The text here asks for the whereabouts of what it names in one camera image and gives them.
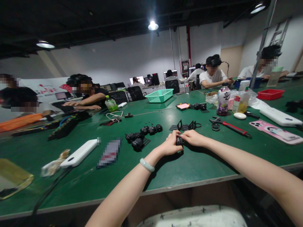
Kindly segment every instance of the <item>green workbench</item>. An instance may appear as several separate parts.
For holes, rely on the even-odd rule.
[[[262,86],[256,91],[266,89],[264,87],[266,84]],[[302,97],[303,81],[280,83],[276,88],[285,90],[283,97],[266,102],[272,107],[285,111],[287,101],[297,101]],[[130,102],[121,110],[124,111],[124,114],[129,112],[134,114],[133,118],[122,118],[122,122],[112,126],[99,126],[101,122],[107,121],[107,118],[104,115],[95,114],[79,123],[67,137],[60,140],[47,141],[47,137],[52,131],[0,139],[0,158],[7,158],[35,175],[29,187],[1,201],[0,220],[30,215],[43,191],[62,171],[60,170],[51,178],[42,178],[40,177],[41,167],[56,160],[63,150],[71,149],[71,152],[74,152],[87,140],[97,137],[101,138],[101,144],[60,182],[41,205],[38,213],[100,203],[119,181],[139,163],[140,158],[145,157],[165,141],[171,132],[169,128],[176,125],[180,119],[182,119],[183,124],[189,124],[195,120],[202,124],[201,128],[196,129],[198,133],[243,149],[287,170],[303,166],[303,144],[288,146],[259,132],[248,124],[255,120],[253,118],[241,121],[234,118],[231,112],[227,117],[223,117],[228,123],[248,131],[252,135],[252,139],[248,139],[224,126],[221,126],[218,132],[212,131],[209,119],[216,116],[216,108],[211,104],[207,104],[209,113],[201,113],[199,110],[180,111],[176,109],[175,105],[182,102],[192,104],[205,102],[204,91],[192,91],[189,95],[173,95],[162,104],[150,104],[147,100]],[[260,115],[262,120],[276,125],[261,115],[258,110],[249,108],[249,111]],[[297,113],[291,115],[303,120],[303,115],[300,112],[302,110],[299,109]],[[135,152],[132,146],[127,143],[125,133],[138,132],[140,128],[146,125],[150,126],[151,123],[154,126],[161,124],[163,132],[153,136],[147,135],[146,137],[151,142],[142,152]],[[303,137],[303,132],[296,128],[286,128],[286,130]],[[107,142],[117,137],[123,137],[117,162],[107,168],[97,170],[96,164]],[[233,168],[210,151],[185,146],[182,156],[167,156],[159,162],[143,194],[177,190],[241,177]]]

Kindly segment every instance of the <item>smartphone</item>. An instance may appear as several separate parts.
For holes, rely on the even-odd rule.
[[[278,140],[281,140],[288,145],[297,145],[303,143],[303,138],[292,134],[284,129],[274,126],[262,120],[253,121],[249,123],[252,127],[255,127],[259,131],[262,131]]]

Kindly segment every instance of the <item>red plastic tray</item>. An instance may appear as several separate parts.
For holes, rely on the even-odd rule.
[[[285,92],[285,90],[267,89],[264,91],[259,91],[257,98],[265,99],[265,100],[274,100],[274,99],[281,98],[283,92]]]

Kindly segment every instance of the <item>ceiling light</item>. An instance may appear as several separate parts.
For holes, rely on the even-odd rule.
[[[154,21],[151,21],[151,24],[148,26],[148,29],[153,31],[153,30],[157,30],[158,27],[159,26]]]
[[[45,40],[39,40],[39,43],[36,43],[36,45],[43,48],[55,48],[54,45],[49,44]]]
[[[256,5],[256,7],[253,9],[253,11],[250,12],[250,14],[260,12],[264,8],[265,8],[265,5],[262,2],[260,2],[258,5]]]

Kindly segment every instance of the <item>ladder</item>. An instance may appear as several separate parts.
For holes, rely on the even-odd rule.
[[[275,45],[275,44],[280,45],[280,46],[283,45],[283,41],[285,38],[285,34],[287,31],[287,27],[289,25],[290,19],[291,18],[287,18],[285,21],[282,21],[277,25],[274,35],[272,36],[271,41],[269,43],[270,46]]]

